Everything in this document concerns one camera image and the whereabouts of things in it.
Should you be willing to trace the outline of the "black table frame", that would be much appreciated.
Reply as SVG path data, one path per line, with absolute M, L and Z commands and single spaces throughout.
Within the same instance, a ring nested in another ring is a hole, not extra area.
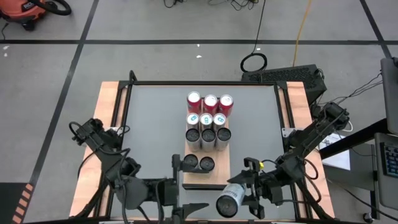
M 170 177 L 172 155 L 185 154 L 186 97 L 191 91 L 229 94 L 234 99 L 228 122 L 231 177 L 241 172 L 245 157 L 273 161 L 283 154 L 283 96 L 278 83 L 139 81 L 127 94 L 123 147 L 141 165 L 140 178 Z

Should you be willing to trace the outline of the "light wooden shelf board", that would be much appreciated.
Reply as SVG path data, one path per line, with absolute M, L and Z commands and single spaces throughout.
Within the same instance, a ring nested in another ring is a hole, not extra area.
M 226 124 L 224 128 L 228 128 L 228 119 L 226 119 Z M 200 124 L 199 124 L 199 132 L 200 132 L 200 142 L 201 142 L 202 131 L 200 130 Z M 197 156 L 198 158 L 197 168 L 201 169 L 199 166 L 200 160 L 206 156 L 211 157 L 214 160 L 215 168 L 212 171 L 210 171 L 208 174 L 195 174 L 195 173 L 184 172 L 183 184 L 218 184 L 218 185 L 227 184 L 227 180 L 231 177 L 229 145 L 224 151 L 218 151 L 216 147 L 214 147 L 214 150 L 210 152 L 205 152 L 202 150 L 202 148 L 197 152 L 192 152 L 191 150 L 189 150 L 185 139 L 185 156 L 188 154 L 194 154 Z

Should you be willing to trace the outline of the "white Celsius can yellow band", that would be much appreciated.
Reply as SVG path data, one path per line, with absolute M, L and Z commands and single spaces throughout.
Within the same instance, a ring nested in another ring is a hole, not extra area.
M 218 151 L 224 151 L 229 145 L 231 131 L 228 128 L 220 128 L 216 134 L 215 147 Z

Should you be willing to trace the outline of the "red soda can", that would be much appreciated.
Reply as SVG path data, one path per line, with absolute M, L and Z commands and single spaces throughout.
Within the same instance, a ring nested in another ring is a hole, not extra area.
M 201 113 L 201 95 L 197 91 L 191 91 L 187 95 L 187 108 L 189 113 Z
M 219 99 L 219 109 L 218 111 L 229 117 L 233 109 L 233 97 L 231 95 L 222 95 Z
M 215 95 L 206 95 L 203 100 L 203 111 L 214 116 L 218 110 L 218 98 Z

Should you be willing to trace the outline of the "black metal shelf frame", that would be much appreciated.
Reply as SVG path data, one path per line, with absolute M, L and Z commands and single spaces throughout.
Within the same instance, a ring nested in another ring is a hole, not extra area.
M 225 184 L 182 184 L 185 190 L 223 190 Z

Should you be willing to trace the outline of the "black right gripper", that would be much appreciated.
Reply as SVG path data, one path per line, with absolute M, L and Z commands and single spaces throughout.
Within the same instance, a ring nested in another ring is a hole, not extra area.
M 277 168 L 277 163 L 272 160 L 259 161 L 246 157 L 244 158 L 244 166 L 248 170 L 242 170 L 238 175 L 228 179 L 227 182 L 230 184 L 246 184 L 246 187 L 251 190 L 251 194 L 244 196 L 242 205 L 247 205 L 250 213 L 256 218 L 264 219 L 264 207 L 260 204 L 260 198 L 268 199 L 271 203 L 280 205 L 282 204 L 282 187 L 275 176 L 277 169 L 264 172 L 260 170 L 260 162 L 271 162 Z

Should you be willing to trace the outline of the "blue silver Red Bull can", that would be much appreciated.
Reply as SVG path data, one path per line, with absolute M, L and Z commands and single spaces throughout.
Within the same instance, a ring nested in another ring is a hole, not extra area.
M 223 128 L 226 124 L 226 116 L 223 113 L 217 113 L 213 117 L 213 129 L 215 132 L 220 128 Z
M 187 129 L 197 129 L 199 130 L 200 117 L 196 113 L 189 113 L 186 117 Z
M 202 113 L 200 115 L 200 130 L 212 129 L 213 116 L 209 113 Z

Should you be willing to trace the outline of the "grey laptop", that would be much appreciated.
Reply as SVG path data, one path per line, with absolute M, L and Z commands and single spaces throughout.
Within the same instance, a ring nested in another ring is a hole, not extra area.
M 398 210 L 398 137 L 376 133 L 374 140 L 380 203 Z

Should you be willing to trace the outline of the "black metal beam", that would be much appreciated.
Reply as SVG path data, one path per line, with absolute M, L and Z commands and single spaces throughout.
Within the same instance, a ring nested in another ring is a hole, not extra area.
M 384 118 L 358 132 L 351 134 L 343 139 L 340 139 L 333 144 L 319 150 L 321 160 L 339 154 L 359 144 L 368 142 L 374 139 L 376 133 L 389 134 L 387 128 L 387 119 Z

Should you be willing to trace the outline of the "orange shop vacuum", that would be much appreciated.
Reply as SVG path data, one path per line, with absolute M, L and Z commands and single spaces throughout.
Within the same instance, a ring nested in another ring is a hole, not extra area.
M 28 0 L 0 0 L 0 18 L 20 24 L 26 31 L 33 31 L 44 15 L 45 9 Z

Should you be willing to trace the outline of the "white paper sheet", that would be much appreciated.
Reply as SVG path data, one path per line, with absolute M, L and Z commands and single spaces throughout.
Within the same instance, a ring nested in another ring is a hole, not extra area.
M 321 150 L 342 138 L 344 138 L 344 136 L 332 133 L 318 145 L 318 149 Z M 326 159 L 322 159 L 322 163 L 323 165 L 328 165 L 339 169 L 351 170 L 349 150 L 335 154 L 334 156 L 328 157 Z

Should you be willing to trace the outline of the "grey monitor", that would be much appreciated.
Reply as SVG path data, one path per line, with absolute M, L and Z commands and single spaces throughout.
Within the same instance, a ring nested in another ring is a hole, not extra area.
M 390 119 L 398 119 L 398 57 L 381 60 L 386 114 Z

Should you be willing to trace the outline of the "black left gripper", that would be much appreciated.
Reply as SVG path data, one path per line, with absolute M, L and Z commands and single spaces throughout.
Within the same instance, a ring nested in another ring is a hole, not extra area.
M 209 206 L 208 203 L 188 203 L 179 205 L 179 172 L 208 174 L 210 171 L 192 167 L 180 160 L 179 154 L 172 155 L 173 177 L 160 179 L 155 186 L 158 206 L 157 224 L 181 224 L 190 214 Z M 172 206 L 170 218 L 165 218 L 164 207 Z

